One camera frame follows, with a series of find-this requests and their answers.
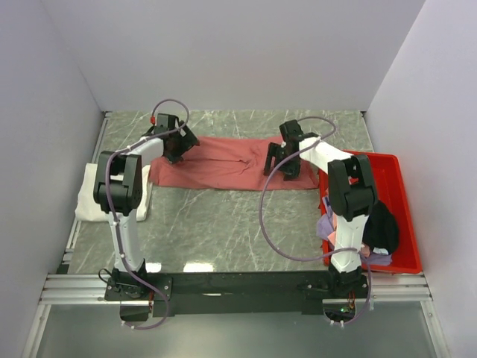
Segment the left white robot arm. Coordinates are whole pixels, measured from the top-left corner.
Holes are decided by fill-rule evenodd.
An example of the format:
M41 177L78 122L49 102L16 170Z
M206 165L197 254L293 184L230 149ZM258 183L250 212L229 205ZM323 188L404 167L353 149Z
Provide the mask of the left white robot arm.
M143 195L142 168L160 157L171 164L179 163L188 150L198 145L198 138L184 121L160 113L137 142L99 155L93 199L107 214L114 242L114 269L134 273L122 284L124 293L133 300L145 297L149 290L148 279L140 275L145 258L139 247L136 219Z

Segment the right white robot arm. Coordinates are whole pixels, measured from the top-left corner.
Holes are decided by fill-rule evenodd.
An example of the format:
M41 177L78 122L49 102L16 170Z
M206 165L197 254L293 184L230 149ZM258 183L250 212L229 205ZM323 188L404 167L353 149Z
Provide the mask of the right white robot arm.
M264 175L267 179L259 202L259 224L267 243L282 257L300 262L330 258L331 276L327 279L327 289L331 295L342 298L360 280L364 228L378 201L378 192L368 156L352 155L325 142L337 127L330 119L321 120L332 126L332 130L324 135L304 133L300 127L301 119L280 125L282 143L272 142L265 160ZM262 206L271 179L278 171L282 171L286 179L297 178L303 160L328 176L329 203L336 215L334 250L320 257L299 258L285 254L272 243L263 222Z

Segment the dark pink t shirt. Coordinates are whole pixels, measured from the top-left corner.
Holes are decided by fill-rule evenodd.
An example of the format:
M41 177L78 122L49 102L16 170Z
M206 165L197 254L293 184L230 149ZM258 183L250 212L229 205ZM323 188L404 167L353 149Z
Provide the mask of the dark pink t shirt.
M183 189L261 191L267 180L263 169L268 145L280 144L282 139L201 136L199 142L178 163L172 164L165 157L155 159L149 181L155 186Z

